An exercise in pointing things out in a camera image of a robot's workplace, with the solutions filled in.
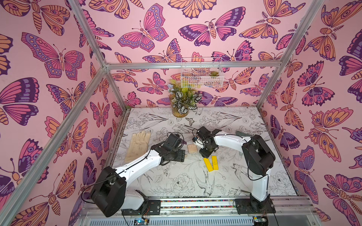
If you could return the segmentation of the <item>square natural wood block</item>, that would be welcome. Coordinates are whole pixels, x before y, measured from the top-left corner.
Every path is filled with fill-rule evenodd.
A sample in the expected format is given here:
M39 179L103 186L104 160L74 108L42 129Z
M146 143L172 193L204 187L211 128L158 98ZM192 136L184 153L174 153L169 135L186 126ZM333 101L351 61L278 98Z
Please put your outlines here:
M198 147L196 145L194 145L194 144L187 145L187 148L188 148L189 153L197 153L198 152Z

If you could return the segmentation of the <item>yellow bar block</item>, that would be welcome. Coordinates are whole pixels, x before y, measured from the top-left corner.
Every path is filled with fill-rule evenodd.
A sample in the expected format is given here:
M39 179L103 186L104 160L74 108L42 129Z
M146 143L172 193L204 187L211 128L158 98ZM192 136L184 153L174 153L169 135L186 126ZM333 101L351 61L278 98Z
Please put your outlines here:
M216 156L212 156L213 170L219 170L218 160Z
M206 166L206 169L208 170L208 172L211 172L211 171L214 170L214 169L213 169L213 166L211 165L211 163L210 163L210 161L209 161L209 159L204 158L203 161L204 161L204 163L205 163L205 166Z

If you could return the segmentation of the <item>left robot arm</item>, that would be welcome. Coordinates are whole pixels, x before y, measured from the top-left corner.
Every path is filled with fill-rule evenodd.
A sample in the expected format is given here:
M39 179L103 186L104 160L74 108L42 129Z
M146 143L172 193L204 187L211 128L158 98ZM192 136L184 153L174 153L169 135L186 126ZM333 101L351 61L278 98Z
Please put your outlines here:
M170 133L163 142L151 146L141 157L118 168L105 167L100 173L90 193L93 203L105 217L111 217L118 211L144 215L150 209L150 199L130 184L147 171L170 162L183 162L183 135Z

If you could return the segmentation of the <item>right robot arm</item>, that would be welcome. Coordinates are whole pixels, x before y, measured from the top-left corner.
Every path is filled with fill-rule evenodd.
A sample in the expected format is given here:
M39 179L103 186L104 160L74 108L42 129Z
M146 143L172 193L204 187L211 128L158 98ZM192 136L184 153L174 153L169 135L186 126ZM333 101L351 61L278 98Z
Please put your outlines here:
M251 198L258 202L268 199L269 176L276 157L261 136L241 132L229 134L219 129L209 131L206 127L201 127L192 141L200 148L199 152L204 158L209 158L219 147L243 153L247 176L253 182Z

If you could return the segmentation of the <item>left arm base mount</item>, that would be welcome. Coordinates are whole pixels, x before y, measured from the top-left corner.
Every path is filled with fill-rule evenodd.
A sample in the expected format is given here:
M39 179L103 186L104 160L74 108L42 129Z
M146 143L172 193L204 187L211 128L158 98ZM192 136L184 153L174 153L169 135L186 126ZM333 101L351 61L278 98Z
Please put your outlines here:
M121 211L126 216L159 215L161 200L152 200L140 190L127 191Z

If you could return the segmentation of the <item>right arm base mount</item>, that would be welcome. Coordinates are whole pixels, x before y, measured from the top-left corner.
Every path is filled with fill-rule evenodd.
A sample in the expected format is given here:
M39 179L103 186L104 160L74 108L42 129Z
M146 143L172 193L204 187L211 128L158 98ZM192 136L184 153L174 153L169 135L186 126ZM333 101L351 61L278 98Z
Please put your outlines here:
M233 202L238 214L273 214L276 213L270 195L264 201L258 201L252 195L249 198L235 199Z

